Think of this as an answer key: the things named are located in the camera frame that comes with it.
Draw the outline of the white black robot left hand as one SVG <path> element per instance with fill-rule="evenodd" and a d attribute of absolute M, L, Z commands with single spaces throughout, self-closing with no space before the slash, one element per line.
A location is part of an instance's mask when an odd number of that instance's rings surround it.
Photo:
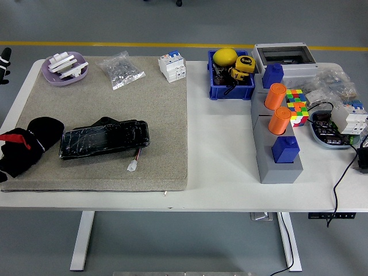
<path fill-rule="evenodd" d="M 6 47 L 1 53 L 1 84 L 5 85 L 9 83 L 8 79 L 5 79 L 7 75 L 10 74 L 10 71 L 7 69 L 10 66 L 10 57 L 12 54 L 12 50 L 9 47 Z"/>

